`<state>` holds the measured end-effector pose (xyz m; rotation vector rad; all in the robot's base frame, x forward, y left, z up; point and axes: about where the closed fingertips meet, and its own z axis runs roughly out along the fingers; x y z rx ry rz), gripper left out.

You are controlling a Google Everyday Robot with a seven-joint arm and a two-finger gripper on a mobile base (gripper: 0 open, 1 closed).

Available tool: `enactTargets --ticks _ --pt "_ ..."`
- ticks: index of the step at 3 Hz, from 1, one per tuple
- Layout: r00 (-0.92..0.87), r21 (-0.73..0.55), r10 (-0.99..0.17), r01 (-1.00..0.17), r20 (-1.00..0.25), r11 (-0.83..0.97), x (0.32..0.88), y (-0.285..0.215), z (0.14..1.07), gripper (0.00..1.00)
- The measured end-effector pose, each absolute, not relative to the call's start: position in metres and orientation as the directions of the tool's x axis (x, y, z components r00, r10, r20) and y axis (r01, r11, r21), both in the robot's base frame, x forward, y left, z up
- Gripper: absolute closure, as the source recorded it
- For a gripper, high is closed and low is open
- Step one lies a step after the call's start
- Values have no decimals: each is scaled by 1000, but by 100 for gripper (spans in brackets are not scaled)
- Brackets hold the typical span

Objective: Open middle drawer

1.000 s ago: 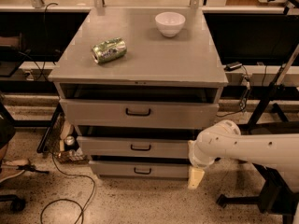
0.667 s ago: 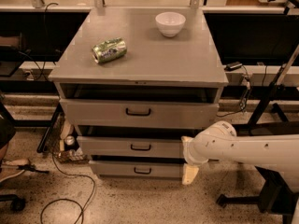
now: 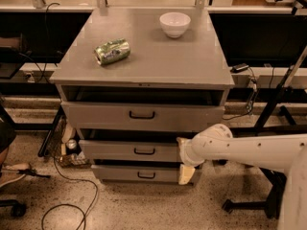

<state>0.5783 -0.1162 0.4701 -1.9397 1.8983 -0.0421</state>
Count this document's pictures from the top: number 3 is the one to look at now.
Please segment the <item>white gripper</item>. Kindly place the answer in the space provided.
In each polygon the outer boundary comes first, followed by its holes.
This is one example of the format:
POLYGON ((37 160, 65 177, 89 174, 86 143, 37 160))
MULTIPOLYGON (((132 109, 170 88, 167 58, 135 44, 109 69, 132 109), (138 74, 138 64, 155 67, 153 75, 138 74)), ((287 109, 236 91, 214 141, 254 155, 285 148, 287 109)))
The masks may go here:
POLYGON ((179 144, 179 155, 183 164, 179 168, 179 185, 186 185, 190 182, 195 173, 195 168, 204 162, 204 159, 198 156, 192 147, 192 141, 190 139, 177 137, 179 144))

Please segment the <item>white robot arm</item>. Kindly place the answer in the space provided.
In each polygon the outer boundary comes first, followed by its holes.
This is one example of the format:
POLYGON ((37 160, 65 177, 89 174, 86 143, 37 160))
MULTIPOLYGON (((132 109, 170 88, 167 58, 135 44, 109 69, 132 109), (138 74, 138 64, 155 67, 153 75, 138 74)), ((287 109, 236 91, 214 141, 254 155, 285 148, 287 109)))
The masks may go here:
POLYGON ((230 129, 216 124, 193 138, 177 138, 179 183, 186 184, 192 171, 206 160, 230 160, 284 173, 278 230, 307 230, 307 135, 273 135, 235 138, 230 129))

